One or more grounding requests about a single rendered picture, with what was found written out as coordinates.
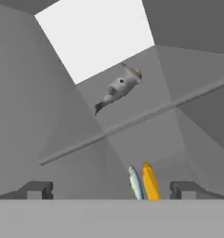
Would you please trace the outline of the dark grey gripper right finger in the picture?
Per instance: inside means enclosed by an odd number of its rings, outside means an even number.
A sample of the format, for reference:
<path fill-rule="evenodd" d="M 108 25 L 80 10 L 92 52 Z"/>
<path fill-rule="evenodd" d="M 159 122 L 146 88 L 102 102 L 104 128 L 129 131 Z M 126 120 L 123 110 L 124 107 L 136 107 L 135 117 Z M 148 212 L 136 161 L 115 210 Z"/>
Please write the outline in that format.
<path fill-rule="evenodd" d="M 170 199 L 220 199 L 224 200 L 224 195 L 211 192 L 201 187 L 194 181 L 171 181 Z"/>

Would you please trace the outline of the small silver fish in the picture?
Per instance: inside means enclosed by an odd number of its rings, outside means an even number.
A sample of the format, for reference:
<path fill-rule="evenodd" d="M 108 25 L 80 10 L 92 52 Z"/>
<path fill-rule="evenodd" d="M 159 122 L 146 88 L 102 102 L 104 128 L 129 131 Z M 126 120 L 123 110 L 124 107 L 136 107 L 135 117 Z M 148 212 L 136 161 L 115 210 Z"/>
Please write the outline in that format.
<path fill-rule="evenodd" d="M 137 200 L 143 200 L 144 194 L 141 186 L 141 181 L 138 176 L 138 172 L 135 167 L 130 165 L 128 167 L 128 175 L 129 175 L 129 187 L 133 191 L 134 196 Z"/>

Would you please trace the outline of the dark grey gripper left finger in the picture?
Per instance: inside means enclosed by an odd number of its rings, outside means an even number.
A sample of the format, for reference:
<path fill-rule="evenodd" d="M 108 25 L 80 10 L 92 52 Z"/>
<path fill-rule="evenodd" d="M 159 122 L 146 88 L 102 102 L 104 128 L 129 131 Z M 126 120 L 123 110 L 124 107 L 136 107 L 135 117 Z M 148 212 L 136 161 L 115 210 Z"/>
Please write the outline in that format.
<path fill-rule="evenodd" d="M 7 192 L 0 195 L 0 199 L 6 200 L 26 200 L 39 199 L 50 200 L 54 198 L 52 193 L 52 181 L 29 181 L 13 192 Z"/>

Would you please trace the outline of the grey fridge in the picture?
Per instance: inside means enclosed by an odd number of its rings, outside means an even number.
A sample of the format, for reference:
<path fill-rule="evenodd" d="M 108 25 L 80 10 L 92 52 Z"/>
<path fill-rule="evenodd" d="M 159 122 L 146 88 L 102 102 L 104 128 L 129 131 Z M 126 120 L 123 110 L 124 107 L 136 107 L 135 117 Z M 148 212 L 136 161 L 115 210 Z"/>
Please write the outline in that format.
<path fill-rule="evenodd" d="M 142 83 L 94 114 L 121 62 Z M 148 162 L 164 198 L 174 180 L 224 195 L 224 86 L 38 164 L 223 78 L 224 0 L 0 0 L 0 194 L 129 199 L 128 167 Z"/>

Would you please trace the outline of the large grey fish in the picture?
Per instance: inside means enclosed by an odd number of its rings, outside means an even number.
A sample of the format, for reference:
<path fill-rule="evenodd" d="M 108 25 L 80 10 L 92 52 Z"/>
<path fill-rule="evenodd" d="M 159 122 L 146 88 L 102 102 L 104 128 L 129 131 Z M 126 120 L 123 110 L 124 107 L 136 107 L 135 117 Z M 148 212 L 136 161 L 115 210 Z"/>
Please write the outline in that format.
<path fill-rule="evenodd" d="M 142 83 L 140 69 L 129 67 L 123 62 L 120 65 L 124 70 L 124 74 L 108 84 L 103 100 L 95 105 L 94 114 L 97 114 L 105 106 L 125 97 L 136 85 Z"/>

